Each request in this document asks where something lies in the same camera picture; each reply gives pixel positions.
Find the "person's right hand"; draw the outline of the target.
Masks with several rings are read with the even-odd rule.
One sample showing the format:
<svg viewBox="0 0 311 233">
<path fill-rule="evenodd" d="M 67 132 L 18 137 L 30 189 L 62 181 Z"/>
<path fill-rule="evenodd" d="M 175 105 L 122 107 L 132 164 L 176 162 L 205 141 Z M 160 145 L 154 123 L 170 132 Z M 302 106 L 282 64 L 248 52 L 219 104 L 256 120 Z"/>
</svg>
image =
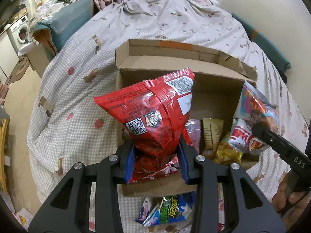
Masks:
<svg viewBox="0 0 311 233">
<path fill-rule="evenodd" d="M 272 206 L 277 212 L 284 209 L 287 202 L 293 205 L 292 211 L 283 219 L 287 230 L 299 219 L 310 201 L 310 191 L 292 192 L 289 196 L 286 196 L 290 176 L 291 173 L 289 172 L 279 184 L 278 190 L 272 199 Z"/>
</svg>

